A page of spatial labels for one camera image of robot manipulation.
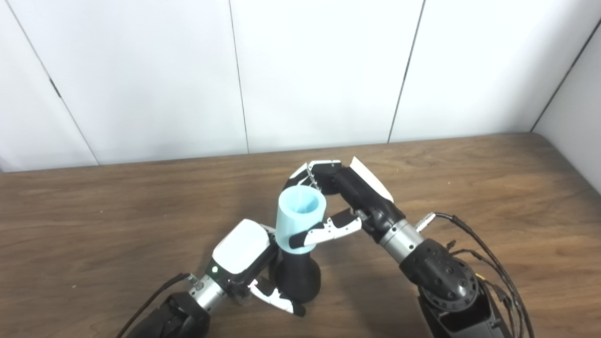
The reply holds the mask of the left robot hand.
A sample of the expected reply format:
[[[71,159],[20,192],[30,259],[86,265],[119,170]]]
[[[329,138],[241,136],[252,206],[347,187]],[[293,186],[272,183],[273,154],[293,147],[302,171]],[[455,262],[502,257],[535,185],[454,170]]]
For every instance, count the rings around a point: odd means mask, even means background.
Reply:
[[[217,302],[231,298],[245,305],[255,297],[284,312],[304,317],[303,305],[262,276],[278,254],[273,228],[248,219],[240,221],[214,248],[201,279],[204,288],[196,293],[195,299],[210,312],[213,298],[217,298]]]

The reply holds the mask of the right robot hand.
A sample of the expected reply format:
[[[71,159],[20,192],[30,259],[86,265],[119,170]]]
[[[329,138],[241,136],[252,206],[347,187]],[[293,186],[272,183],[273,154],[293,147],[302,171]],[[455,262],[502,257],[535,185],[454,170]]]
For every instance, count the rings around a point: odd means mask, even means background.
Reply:
[[[340,160],[317,160],[301,165],[285,188],[309,186],[323,195],[340,195],[348,208],[316,221],[288,240],[292,249],[305,248],[364,230],[376,243],[384,244],[407,225],[382,182],[354,157],[345,166]]]

